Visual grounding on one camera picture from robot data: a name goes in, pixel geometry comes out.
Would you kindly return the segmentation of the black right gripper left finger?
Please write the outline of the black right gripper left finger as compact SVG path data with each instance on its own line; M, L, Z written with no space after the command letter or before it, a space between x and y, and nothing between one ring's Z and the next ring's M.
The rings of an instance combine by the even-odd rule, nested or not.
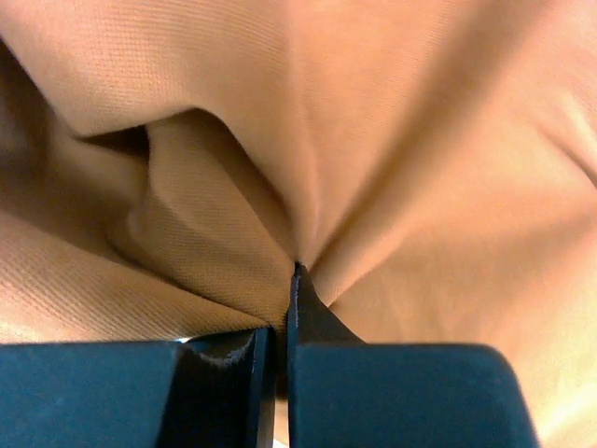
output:
M271 332L1 348L5 447L269 447Z

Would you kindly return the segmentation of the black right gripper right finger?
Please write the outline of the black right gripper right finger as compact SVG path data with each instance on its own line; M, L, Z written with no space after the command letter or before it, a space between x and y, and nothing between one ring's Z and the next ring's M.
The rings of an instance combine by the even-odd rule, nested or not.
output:
M536 447L514 371L482 344L366 343L297 264L287 314L294 447Z

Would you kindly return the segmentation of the brown trousers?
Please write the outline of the brown trousers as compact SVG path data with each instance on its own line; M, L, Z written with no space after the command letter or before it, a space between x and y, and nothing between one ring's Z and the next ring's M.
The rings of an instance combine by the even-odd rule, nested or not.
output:
M5 1L1 339L486 343L596 443L592 1Z

